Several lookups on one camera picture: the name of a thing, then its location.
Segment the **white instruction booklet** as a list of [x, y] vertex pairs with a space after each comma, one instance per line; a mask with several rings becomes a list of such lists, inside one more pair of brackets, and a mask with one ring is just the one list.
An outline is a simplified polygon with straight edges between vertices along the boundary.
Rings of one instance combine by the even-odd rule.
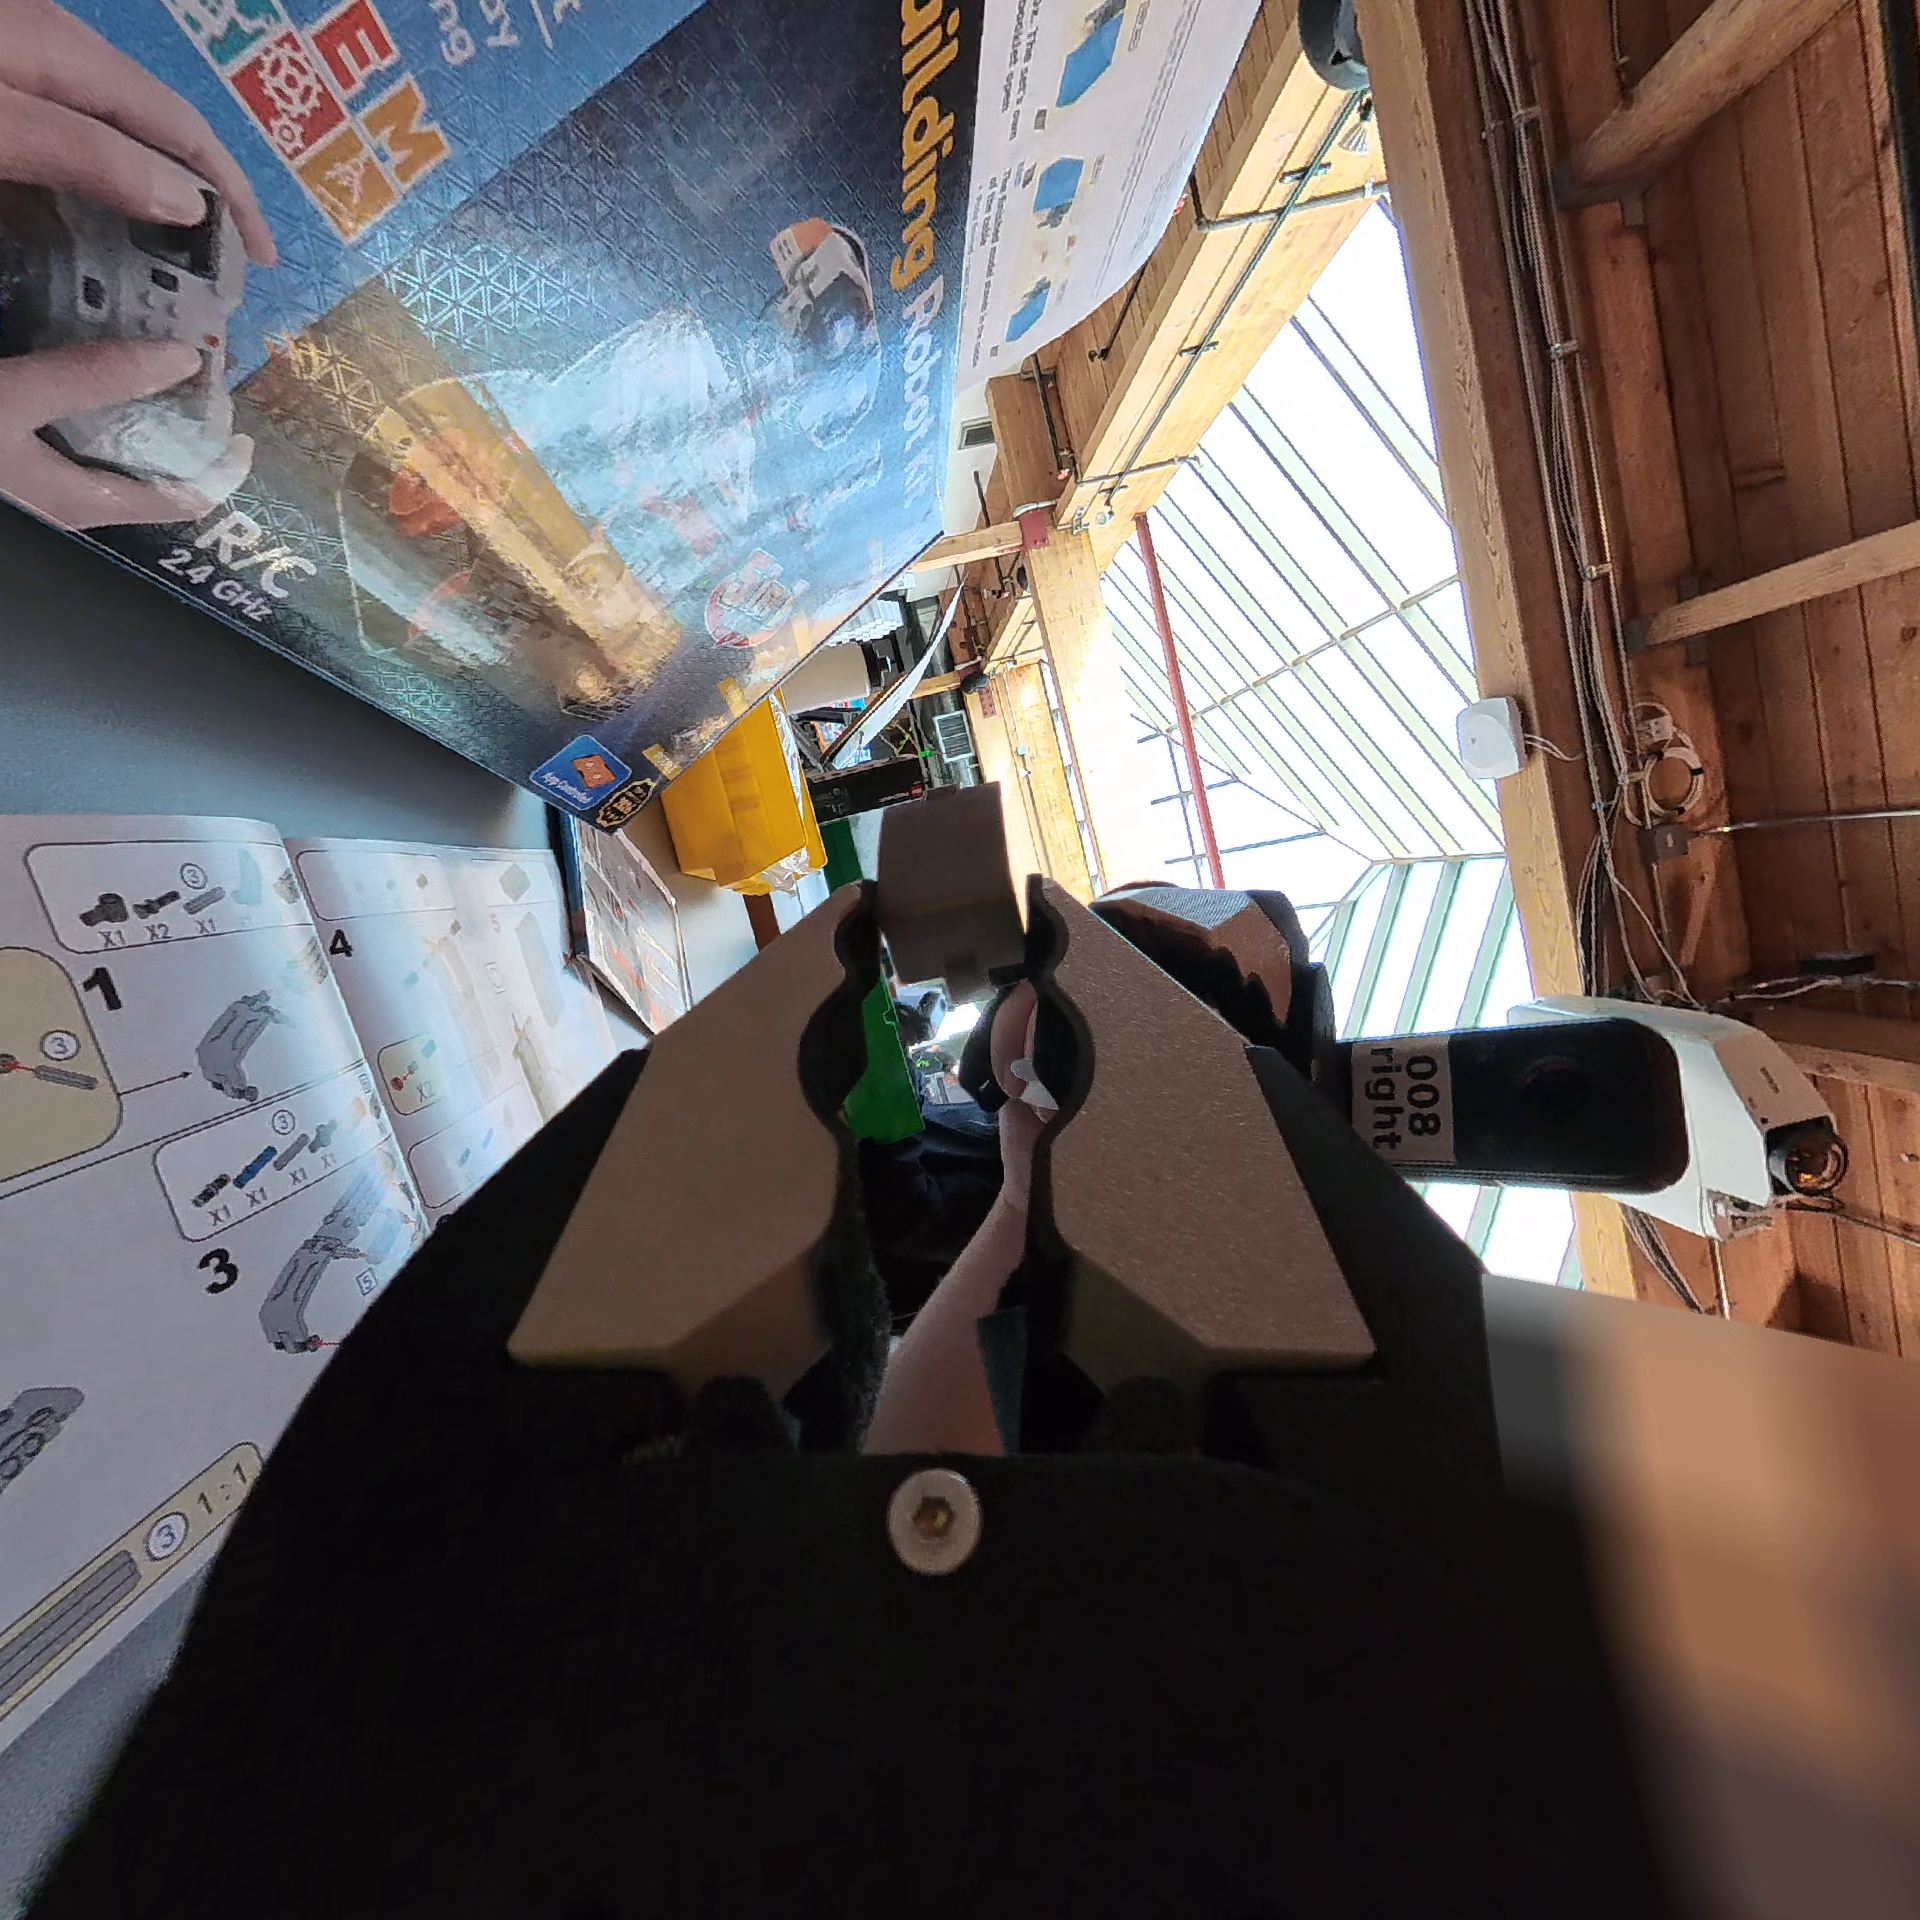
[[5, 816], [5, 1746], [611, 1060], [549, 851]]

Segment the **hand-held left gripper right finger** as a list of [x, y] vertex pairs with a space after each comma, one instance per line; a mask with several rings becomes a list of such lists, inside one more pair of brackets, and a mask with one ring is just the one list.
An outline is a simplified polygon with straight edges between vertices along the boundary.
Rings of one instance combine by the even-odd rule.
[[1325, 1106], [1312, 968], [1281, 897], [1033, 877], [1033, 1066], [1058, 1100], [1023, 1266], [1023, 1447], [1319, 1453], [1379, 1334], [1271, 1094]]

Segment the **red pipe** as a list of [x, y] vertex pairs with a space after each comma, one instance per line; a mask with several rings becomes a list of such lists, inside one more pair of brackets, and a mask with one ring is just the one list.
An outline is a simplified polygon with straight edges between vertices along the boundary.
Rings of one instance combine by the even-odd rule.
[[1169, 701], [1173, 701], [1173, 723], [1174, 723], [1174, 734], [1177, 734], [1180, 745], [1182, 745], [1182, 759], [1184, 759], [1184, 767], [1188, 767], [1188, 791], [1189, 791], [1189, 799], [1193, 799], [1193, 807], [1195, 807], [1195, 821], [1200, 826], [1202, 861], [1204, 861], [1204, 868], [1206, 868], [1212, 888], [1213, 891], [1223, 891], [1227, 888], [1227, 862], [1223, 862], [1223, 853], [1222, 853], [1222, 845], [1218, 845], [1218, 838], [1217, 838], [1217, 828], [1213, 828], [1213, 810], [1212, 810], [1212, 802], [1209, 802], [1206, 770], [1202, 764], [1198, 731], [1195, 731], [1193, 710], [1189, 710], [1189, 704], [1188, 704], [1188, 683], [1184, 683], [1184, 674], [1182, 674], [1182, 654], [1180, 654], [1177, 638], [1173, 632], [1173, 617], [1169, 617], [1169, 607], [1167, 607], [1162, 569], [1159, 569], [1159, 562], [1157, 562], [1156, 529], [1153, 529], [1153, 522], [1151, 522], [1151, 513], [1135, 514], [1133, 518], [1133, 526], [1135, 526], [1137, 557], [1141, 557], [1142, 573], [1145, 573], [1145, 593], [1147, 593], [1147, 602], [1151, 602], [1151, 611], [1153, 611], [1153, 617], [1156, 617], [1156, 631], [1157, 631], [1157, 640], [1159, 640], [1159, 650], [1162, 650], [1162, 660], [1166, 660], [1166, 676], [1167, 676]]

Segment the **person's right forearm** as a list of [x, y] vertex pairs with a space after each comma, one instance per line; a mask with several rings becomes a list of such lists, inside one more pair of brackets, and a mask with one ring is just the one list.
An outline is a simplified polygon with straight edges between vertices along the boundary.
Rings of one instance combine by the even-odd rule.
[[1001, 1191], [890, 1356], [864, 1451], [1003, 1453], [979, 1325], [999, 1310], [1028, 1251], [1033, 1157], [1044, 1127], [1026, 1100], [1001, 1109]]

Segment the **skylight window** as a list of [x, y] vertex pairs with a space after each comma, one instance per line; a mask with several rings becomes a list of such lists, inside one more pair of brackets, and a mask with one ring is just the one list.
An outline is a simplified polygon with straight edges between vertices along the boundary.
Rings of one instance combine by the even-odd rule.
[[1223, 880], [1277, 891], [1345, 1036], [1535, 996], [1401, 228], [1373, 204], [1151, 513]]

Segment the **white printed instruction sheet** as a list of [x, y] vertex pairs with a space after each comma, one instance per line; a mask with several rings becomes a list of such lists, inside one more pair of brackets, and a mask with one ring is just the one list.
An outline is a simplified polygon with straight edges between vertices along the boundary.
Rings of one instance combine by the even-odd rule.
[[1156, 251], [1258, 2], [989, 2], [957, 387], [1011, 374]]

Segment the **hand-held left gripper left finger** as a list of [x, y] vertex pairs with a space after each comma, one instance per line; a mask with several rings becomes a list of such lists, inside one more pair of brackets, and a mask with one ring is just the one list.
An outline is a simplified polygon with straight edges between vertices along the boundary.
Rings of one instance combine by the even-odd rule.
[[647, 1046], [510, 1334], [526, 1365], [627, 1369], [681, 1403], [723, 1377], [855, 1450], [886, 1287], [847, 1100], [869, 1066], [875, 884], [835, 891]]

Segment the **small illustrated leaflet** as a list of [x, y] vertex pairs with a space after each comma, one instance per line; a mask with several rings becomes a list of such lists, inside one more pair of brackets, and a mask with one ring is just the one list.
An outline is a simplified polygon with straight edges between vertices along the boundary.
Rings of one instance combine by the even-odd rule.
[[565, 877], [576, 956], [651, 1036], [680, 1021], [695, 996], [676, 900], [646, 853], [565, 818]]

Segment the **green bin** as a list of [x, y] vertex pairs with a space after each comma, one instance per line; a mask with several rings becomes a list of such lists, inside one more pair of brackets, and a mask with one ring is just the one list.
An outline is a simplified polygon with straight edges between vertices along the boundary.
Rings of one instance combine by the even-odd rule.
[[[820, 828], [826, 853], [830, 891], [864, 877], [852, 821], [835, 818]], [[895, 1144], [924, 1130], [917, 1079], [908, 1066], [904, 1044], [889, 974], [879, 974], [864, 1000], [865, 1070], [847, 1098], [847, 1122], [859, 1142]]]

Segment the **yellow parts bin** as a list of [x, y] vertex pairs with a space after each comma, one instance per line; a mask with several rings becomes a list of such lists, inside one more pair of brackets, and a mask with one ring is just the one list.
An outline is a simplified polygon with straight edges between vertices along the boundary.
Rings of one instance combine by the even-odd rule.
[[744, 897], [794, 893], [830, 855], [793, 723], [771, 693], [663, 791], [681, 872]]

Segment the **blue robot kit box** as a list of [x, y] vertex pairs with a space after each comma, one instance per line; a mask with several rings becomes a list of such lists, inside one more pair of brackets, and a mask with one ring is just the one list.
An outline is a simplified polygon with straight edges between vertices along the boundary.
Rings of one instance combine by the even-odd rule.
[[5, 5], [5, 499], [597, 828], [944, 529], [993, 5]]

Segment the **long black carton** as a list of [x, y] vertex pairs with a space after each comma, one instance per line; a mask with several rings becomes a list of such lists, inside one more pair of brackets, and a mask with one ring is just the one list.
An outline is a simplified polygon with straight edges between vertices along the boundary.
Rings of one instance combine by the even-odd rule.
[[924, 759], [895, 754], [865, 759], [805, 779], [820, 824], [844, 821], [865, 812], [917, 802], [929, 791]]

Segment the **grey curved building panel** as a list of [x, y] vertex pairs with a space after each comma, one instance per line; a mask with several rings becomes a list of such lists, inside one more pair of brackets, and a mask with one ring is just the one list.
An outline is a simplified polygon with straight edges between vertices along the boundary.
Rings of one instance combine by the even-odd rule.
[[879, 926], [895, 974], [942, 980], [960, 1002], [1026, 962], [1026, 921], [999, 781], [936, 786], [881, 816]]

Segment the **grey desk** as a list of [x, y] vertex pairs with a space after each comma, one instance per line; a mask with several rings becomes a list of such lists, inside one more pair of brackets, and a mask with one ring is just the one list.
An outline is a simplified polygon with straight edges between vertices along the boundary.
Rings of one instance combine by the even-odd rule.
[[[5, 510], [5, 816], [256, 818], [293, 838], [551, 851], [539, 802]], [[643, 1027], [600, 994], [613, 1052]], [[163, 1683], [219, 1543], [5, 1746], [5, 1886]]]

